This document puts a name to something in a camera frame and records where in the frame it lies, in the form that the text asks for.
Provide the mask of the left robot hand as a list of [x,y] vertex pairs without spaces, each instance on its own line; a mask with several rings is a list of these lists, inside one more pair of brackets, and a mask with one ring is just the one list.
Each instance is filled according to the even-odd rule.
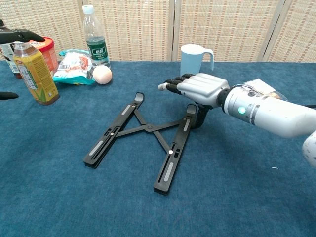
[[26,29],[14,29],[11,30],[4,26],[4,22],[0,20],[0,44],[11,44],[16,41],[26,43],[30,40],[36,41],[36,42],[44,42],[45,39]]

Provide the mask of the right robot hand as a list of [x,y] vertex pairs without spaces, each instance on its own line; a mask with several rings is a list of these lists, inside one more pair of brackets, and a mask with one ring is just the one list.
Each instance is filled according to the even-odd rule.
[[225,79],[198,73],[183,74],[174,79],[167,79],[158,85],[158,90],[168,90],[194,101],[198,106],[194,128],[199,128],[204,123],[208,111],[222,105],[222,102],[218,101],[218,96],[226,94],[230,86]]

